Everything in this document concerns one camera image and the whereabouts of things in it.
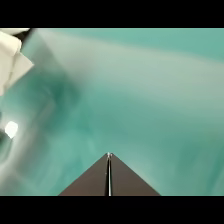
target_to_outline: glossy surface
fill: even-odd
[[[38,29],[4,99],[1,195],[57,195],[112,152],[161,195],[224,195],[223,29]]]

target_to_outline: green table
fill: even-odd
[[[37,29],[1,99],[1,195],[58,195],[112,152],[161,195],[224,195],[224,29]]]

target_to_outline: black triangular object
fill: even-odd
[[[101,157],[59,196],[106,195],[107,158],[107,154]]]
[[[110,158],[112,196],[159,196],[151,186],[114,154]]]

